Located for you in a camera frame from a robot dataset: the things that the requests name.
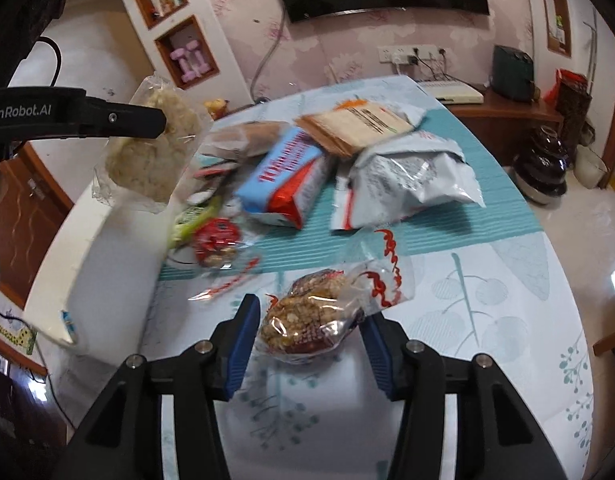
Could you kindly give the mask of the puffed rice snack bag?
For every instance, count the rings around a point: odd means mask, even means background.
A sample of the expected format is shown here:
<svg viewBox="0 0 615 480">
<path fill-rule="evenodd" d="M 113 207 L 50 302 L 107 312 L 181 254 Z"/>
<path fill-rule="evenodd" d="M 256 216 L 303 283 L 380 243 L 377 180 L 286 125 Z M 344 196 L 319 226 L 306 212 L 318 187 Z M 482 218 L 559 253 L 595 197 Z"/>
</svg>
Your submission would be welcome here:
<svg viewBox="0 0 615 480">
<path fill-rule="evenodd" d="M 94 168 L 92 196 L 110 207 L 158 214 L 168 206 L 213 119 L 204 104 L 157 75 L 142 81 L 130 103 L 161 110 L 166 125 L 155 139 L 110 139 Z"/>
</svg>

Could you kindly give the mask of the nut cluster snack bag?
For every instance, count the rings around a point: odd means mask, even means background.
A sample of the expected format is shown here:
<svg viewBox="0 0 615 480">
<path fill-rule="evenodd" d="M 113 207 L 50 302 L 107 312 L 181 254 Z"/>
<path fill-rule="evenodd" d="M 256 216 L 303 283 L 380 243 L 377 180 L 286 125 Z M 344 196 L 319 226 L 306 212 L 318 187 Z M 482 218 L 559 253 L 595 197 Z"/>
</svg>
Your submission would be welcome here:
<svg viewBox="0 0 615 480">
<path fill-rule="evenodd" d="M 415 290 L 402 226 L 366 226 L 331 266 L 270 297 L 256 348 L 286 364 L 307 363 L 337 349 L 365 318 L 413 299 Z"/>
</svg>

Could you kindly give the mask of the wooden door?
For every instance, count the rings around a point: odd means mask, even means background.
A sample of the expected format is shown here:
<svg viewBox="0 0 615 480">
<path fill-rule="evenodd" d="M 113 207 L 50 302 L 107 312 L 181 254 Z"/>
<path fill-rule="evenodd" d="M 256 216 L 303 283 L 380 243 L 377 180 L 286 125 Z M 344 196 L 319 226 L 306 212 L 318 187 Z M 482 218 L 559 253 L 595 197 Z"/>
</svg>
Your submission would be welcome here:
<svg viewBox="0 0 615 480">
<path fill-rule="evenodd" d="M 0 171 L 6 188 L 0 203 L 0 292 L 23 309 L 73 200 L 29 145 Z"/>
</svg>

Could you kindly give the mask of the pink dumbbells pair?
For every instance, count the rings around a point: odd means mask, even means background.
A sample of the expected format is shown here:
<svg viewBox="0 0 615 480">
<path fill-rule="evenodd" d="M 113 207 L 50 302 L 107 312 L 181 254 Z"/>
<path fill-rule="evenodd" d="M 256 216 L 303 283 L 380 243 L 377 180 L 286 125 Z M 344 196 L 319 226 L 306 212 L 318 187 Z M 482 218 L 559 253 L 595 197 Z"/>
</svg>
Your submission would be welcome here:
<svg viewBox="0 0 615 480">
<path fill-rule="evenodd" d="M 173 50 L 170 58 L 180 66 L 184 84 L 200 79 L 212 70 L 201 52 L 201 43 L 198 40 L 189 41 L 185 47 Z"/>
</svg>

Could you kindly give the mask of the fruit bowl with apples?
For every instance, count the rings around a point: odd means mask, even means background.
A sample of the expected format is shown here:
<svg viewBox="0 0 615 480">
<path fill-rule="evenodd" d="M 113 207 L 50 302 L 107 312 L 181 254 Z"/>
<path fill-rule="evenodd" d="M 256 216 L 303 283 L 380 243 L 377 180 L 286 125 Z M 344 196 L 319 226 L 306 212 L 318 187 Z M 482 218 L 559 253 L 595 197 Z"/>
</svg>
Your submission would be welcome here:
<svg viewBox="0 0 615 480">
<path fill-rule="evenodd" d="M 211 117 L 216 120 L 224 117 L 227 113 L 228 102 L 224 99 L 214 99 L 204 102 Z"/>
</svg>

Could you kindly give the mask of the white plastic storage bin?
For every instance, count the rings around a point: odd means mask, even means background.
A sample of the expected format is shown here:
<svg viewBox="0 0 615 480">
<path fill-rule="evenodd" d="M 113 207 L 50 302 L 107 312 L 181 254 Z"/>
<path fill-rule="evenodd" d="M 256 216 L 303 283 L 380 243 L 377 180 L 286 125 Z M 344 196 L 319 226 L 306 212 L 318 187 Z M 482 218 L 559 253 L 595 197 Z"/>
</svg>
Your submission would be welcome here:
<svg viewBox="0 0 615 480">
<path fill-rule="evenodd" d="M 135 351 L 181 208 L 175 197 L 158 214 L 112 207 L 86 188 L 46 252 L 23 319 L 68 348 Z"/>
</svg>

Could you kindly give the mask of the teal striped table mat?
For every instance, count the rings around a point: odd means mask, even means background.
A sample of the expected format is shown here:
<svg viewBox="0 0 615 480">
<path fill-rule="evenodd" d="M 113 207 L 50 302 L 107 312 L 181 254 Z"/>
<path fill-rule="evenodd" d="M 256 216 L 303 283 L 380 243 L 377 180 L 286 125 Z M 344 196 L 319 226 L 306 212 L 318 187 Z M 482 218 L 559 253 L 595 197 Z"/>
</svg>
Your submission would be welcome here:
<svg viewBox="0 0 615 480">
<path fill-rule="evenodd" d="M 375 158 L 359 176 L 339 174 L 318 193 L 301 230 L 265 226 L 243 214 L 233 218 L 238 245 L 250 258 L 260 257 L 259 271 L 270 273 L 337 263 L 354 232 L 395 227 L 397 248 L 408 256 L 441 252 L 542 231 L 506 172 L 478 139 L 447 110 L 429 110 L 419 129 L 405 138 L 408 148 L 436 136 L 456 143 L 467 159 L 465 170 L 474 185 L 456 185 L 483 202 L 464 197 L 419 198 L 433 182 L 444 183 L 440 166 L 425 154 Z"/>
</svg>

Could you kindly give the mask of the red round snack pack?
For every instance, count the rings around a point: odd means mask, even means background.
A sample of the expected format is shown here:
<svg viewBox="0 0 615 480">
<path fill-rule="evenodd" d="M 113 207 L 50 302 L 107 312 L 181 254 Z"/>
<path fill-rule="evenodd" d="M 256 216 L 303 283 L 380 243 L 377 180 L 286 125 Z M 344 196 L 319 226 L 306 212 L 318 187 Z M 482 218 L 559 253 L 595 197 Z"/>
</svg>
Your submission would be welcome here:
<svg viewBox="0 0 615 480">
<path fill-rule="evenodd" d="M 242 231 L 227 218 L 213 218 L 196 229 L 192 245 L 197 262 L 205 268 L 222 268 L 237 257 Z"/>
</svg>

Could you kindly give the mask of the blue red snack pack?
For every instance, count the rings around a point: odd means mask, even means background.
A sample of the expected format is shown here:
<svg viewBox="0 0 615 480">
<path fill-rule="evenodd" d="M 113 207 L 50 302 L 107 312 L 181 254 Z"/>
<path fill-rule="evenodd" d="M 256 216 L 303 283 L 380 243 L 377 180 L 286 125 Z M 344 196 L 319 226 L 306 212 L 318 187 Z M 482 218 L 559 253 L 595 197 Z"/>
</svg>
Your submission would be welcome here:
<svg viewBox="0 0 615 480">
<path fill-rule="evenodd" d="M 334 161 L 305 131 L 289 126 L 235 195 L 261 223 L 301 230 Z"/>
</svg>

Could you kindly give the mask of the brown cracker pack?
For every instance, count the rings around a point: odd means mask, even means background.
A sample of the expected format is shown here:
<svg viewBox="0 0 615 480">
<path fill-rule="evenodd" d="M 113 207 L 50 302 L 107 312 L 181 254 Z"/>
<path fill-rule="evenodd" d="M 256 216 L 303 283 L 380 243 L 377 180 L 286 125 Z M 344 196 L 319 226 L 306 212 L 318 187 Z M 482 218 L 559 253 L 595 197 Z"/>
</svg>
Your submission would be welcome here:
<svg viewBox="0 0 615 480">
<path fill-rule="evenodd" d="M 332 155 L 350 158 L 365 148 L 411 132 L 415 125 L 387 105 L 353 102 L 328 112 L 303 115 L 296 124 Z"/>
</svg>

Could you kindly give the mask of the black ceramic jar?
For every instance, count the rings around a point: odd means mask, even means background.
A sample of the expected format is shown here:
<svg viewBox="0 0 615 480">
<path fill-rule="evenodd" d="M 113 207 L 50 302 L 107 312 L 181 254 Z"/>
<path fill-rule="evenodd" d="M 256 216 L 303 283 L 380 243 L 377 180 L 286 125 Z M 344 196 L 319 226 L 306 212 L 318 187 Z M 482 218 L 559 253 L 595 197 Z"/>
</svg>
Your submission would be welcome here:
<svg viewBox="0 0 615 480">
<path fill-rule="evenodd" d="M 568 191 L 568 162 L 557 131 L 540 126 L 513 160 L 513 182 L 531 202 L 558 205 Z"/>
</svg>

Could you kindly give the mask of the silver white snack bag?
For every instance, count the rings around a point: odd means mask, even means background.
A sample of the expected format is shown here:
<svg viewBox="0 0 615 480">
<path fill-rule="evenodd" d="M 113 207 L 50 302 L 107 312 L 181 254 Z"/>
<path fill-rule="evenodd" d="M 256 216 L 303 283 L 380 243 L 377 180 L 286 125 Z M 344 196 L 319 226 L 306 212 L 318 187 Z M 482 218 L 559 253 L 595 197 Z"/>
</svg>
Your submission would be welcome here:
<svg viewBox="0 0 615 480">
<path fill-rule="evenodd" d="M 475 170 L 455 141 L 415 130 L 339 165 L 330 229 L 403 221 L 447 203 L 485 206 Z"/>
</svg>

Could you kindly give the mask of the white bucket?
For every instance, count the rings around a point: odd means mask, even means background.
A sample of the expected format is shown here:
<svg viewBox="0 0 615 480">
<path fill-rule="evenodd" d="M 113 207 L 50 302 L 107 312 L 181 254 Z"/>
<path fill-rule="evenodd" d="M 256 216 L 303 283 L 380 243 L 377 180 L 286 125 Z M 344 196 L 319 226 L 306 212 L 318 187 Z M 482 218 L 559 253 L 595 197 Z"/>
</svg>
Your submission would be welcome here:
<svg viewBox="0 0 615 480">
<path fill-rule="evenodd" d="M 597 188 L 607 174 L 603 160 L 588 146 L 579 144 L 575 151 L 574 175 L 585 188 Z"/>
</svg>

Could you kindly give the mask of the wooden tv cabinet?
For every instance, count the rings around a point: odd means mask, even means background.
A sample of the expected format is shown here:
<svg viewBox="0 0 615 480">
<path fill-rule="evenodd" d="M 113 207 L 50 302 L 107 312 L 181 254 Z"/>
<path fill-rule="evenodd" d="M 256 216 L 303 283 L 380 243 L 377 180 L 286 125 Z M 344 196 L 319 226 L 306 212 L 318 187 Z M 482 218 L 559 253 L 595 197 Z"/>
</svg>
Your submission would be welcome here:
<svg viewBox="0 0 615 480">
<path fill-rule="evenodd" d="M 560 131 L 563 117 L 543 100 L 524 103 L 505 99 L 491 89 L 482 91 L 481 104 L 446 104 L 501 166 L 513 159 L 534 130 L 547 126 Z"/>
</svg>

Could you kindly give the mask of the white set-top box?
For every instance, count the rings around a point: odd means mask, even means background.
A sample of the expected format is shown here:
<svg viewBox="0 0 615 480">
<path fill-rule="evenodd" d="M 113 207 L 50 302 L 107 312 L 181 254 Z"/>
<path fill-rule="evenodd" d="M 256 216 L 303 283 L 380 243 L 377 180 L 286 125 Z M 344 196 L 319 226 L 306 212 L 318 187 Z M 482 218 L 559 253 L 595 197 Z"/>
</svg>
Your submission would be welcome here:
<svg viewBox="0 0 615 480">
<path fill-rule="evenodd" d="M 484 96 L 479 90 L 461 81 L 420 81 L 419 87 L 445 105 L 479 105 L 484 102 Z"/>
</svg>

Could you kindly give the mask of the dark green appliance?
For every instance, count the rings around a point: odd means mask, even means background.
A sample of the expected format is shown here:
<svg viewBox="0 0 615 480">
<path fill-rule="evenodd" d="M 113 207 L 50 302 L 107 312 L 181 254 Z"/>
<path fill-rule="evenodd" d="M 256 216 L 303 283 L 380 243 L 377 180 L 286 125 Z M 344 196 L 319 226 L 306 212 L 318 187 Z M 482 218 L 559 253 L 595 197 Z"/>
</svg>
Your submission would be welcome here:
<svg viewBox="0 0 615 480">
<path fill-rule="evenodd" d="M 492 89 L 505 99 L 531 102 L 534 98 L 534 64 L 530 55 L 497 44 L 493 50 Z"/>
</svg>

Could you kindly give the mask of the white wall power strip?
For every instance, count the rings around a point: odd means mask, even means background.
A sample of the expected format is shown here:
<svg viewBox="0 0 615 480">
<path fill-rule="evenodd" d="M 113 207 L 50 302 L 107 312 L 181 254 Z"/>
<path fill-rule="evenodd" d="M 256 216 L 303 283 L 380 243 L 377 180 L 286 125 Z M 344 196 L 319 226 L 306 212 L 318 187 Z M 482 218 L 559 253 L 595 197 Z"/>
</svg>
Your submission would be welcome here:
<svg viewBox="0 0 615 480">
<path fill-rule="evenodd" d="M 410 44 L 409 46 L 379 46 L 377 48 L 380 63 L 411 64 L 414 58 L 425 63 L 442 61 L 441 48 L 433 44 Z"/>
</svg>

